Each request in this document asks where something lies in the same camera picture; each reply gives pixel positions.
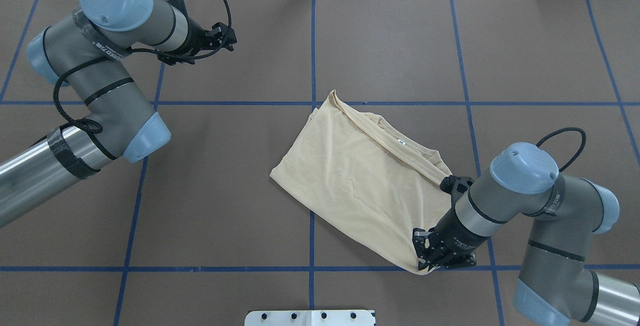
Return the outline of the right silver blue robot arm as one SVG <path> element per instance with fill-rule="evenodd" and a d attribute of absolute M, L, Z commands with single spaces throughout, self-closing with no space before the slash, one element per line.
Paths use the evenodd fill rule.
<path fill-rule="evenodd" d="M 451 208 L 432 228 L 414 228 L 419 270 L 473 266 L 476 248 L 523 214 L 533 224 L 513 297 L 519 313 L 541 325 L 638 325 L 639 287 L 585 267 L 592 236 L 620 215 L 610 190 L 560 173 L 531 143 L 507 147 L 477 180 L 448 176 L 439 187 Z"/>

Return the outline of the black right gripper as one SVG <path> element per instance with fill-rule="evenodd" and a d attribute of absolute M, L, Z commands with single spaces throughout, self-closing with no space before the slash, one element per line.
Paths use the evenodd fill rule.
<path fill-rule="evenodd" d="M 414 228 L 412 244 L 418 269 L 475 266 L 475 250 L 485 243 L 487 236 L 470 231 L 456 212 L 458 201 L 468 201 L 467 191 L 474 180 L 466 176 L 446 176 L 439 188 L 450 195 L 451 208 L 440 221 L 428 230 Z"/>

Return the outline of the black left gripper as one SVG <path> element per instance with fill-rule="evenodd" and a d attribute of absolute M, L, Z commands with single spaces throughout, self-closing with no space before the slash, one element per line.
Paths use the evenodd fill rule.
<path fill-rule="evenodd" d="M 160 61 L 167 65 L 178 62 L 193 65 L 195 61 L 210 57 L 220 49 L 234 51 L 238 40 L 233 28 L 224 23 L 215 23 L 211 30 L 205 30 L 190 18 L 185 0 L 164 1 L 173 10 L 173 29 L 164 41 L 150 45 L 149 50 Z"/>

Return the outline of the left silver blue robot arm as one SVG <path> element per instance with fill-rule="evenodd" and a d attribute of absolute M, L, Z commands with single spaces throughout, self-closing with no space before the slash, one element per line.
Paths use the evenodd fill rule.
<path fill-rule="evenodd" d="M 123 59 L 144 53 L 166 65 L 194 64 L 235 43 L 230 21 L 203 29 L 185 0 L 78 0 L 71 15 L 27 46 L 65 122 L 2 164 L 1 225 L 119 157 L 135 163 L 169 142 L 169 128 Z"/>

